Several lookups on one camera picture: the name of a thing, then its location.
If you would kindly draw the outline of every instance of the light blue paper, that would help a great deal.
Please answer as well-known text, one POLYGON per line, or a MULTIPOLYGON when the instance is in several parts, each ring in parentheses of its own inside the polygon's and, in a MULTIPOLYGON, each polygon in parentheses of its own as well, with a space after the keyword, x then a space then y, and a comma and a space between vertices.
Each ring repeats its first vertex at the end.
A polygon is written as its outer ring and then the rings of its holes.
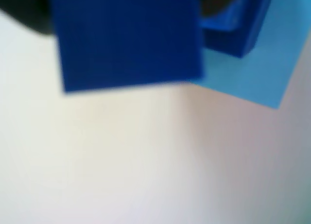
POLYGON ((238 59, 204 50, 208 77, 194 83, 279 108, 311 25, 311 0, 272 0, 257 44, 238 59))

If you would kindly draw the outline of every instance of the black object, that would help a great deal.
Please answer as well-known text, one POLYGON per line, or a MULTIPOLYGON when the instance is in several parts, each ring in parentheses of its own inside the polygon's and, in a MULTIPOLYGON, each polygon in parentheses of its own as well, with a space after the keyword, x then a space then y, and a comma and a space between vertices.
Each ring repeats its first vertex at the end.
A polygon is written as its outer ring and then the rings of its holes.
POLYGON ((39 33, 53 33, 49 0, 0 0, 0 9, 39 33))
MULTIPOLYGON (((202 15, 215 14, 228 6, 231 1, 201 0, 202 15)), ((39 33, 53 33, 49 0, 0 0, 0 9, 39 33)))

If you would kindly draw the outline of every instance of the blue paper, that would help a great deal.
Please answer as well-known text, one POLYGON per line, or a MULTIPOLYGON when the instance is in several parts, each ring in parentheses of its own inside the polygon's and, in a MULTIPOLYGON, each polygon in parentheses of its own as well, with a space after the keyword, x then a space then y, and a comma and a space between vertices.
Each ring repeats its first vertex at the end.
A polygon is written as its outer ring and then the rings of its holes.
POLYGON ((199 0, 51 0, 65 91, 202 76, 199 0))
POLYGON ((272 0, 257 44, 239 59, 205 50, 208 78, 196 84, 278 108, 311 25, 311 0, 272 0))

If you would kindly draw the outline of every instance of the blue square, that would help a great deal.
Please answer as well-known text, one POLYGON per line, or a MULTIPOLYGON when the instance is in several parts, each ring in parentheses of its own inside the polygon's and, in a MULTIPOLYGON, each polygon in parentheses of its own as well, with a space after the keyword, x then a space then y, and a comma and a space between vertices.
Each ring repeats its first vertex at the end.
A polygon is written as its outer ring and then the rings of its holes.
POLYGON ((51 0, 65 91, 202 76, 199 0, 51 0))

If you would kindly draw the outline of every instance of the white wall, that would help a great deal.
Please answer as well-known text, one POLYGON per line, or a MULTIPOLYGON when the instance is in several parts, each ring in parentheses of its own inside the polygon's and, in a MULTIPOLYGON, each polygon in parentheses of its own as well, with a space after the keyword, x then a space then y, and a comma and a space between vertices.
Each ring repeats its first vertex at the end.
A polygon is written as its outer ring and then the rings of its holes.
POLYGON ((311 222, 311 38, 279 110, 194 85, 64 95, 55 52, 0 16, 1 224, 311 222))

